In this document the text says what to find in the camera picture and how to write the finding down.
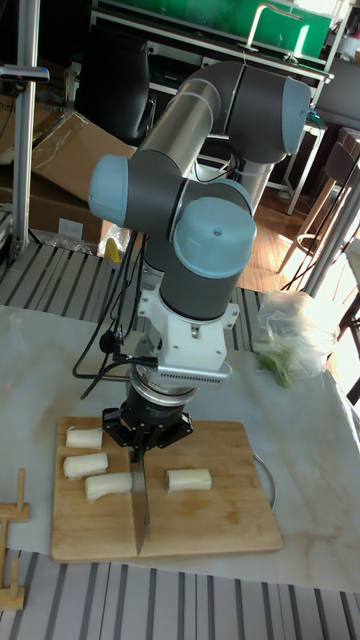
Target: silver arm tube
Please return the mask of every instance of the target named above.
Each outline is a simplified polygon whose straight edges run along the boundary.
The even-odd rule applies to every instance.
[[[139,151],[160,151],[187,176],[220,107],[220,95],[213,84],[195,78],[186,81]]]

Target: green panel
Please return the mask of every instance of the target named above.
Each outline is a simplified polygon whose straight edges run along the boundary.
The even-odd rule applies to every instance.
[[[121,3],[247,38],[261,0],[122,0]],[[264,9],[255,33],[255,42],[294,52],[302,37],[305,39],[301,53],[318,58],[331,18],[272,0],[269,4],[301,16],[302,20],[292,20]]]

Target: plastic bag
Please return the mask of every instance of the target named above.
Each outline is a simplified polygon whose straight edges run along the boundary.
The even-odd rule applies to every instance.
[[[270,369],[279,384],[325,371],[336,344],[338,308],[298,291],[268,291],[258,313],[261,333],[253,338],[261,368]]]
[[[116,246],[120,253],[125,253],[126,247],[130,240],[131,232],[129,229],[118,227],[116,224],[112,224],[105,234],[103,240],[99,244],[98,256],[105,255],[106,243],[110,238],[113,238],[116,242]]]
[[[53,231],[42,231],[41,229],[33,229],[33,233],[41,244],[46,244],[49,247],[96,255],[97,245],[92,242],[85,242],[85,240],[79,240],[79,238],[64,236],[61,233],[53,233]]]

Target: cardboard box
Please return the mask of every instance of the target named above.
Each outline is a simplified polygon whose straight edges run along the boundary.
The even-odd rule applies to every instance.
[[[12,102],[11,96],[0,95],[0,132],[11,112]],[[14,112],[0,137],[0,164],[10,164],[14,160],[15,110],[16,101]],[[63,113],[64,109],[62,107],[37,102],[34,113],[34,142],[46,134],[59,121]]]
[[[92,173],[108,153],[130,158],[134,149],[73,112],[34,149],[32,170],[87,202]]]
[[[0,202],[12,202],[12,167],[0,167]],[[98,245],[110,222],[94,216],[88,206],[45,178],[32,175],[30,228],[67,235]]]

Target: knife blade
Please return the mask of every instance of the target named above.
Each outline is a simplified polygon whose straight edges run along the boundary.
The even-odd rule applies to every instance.
[[[132,507],[135,530],[136,551],[140,555],[150,528],[149,501],[146,488],[144,455],[141,449],[128,448],[132,478]]]

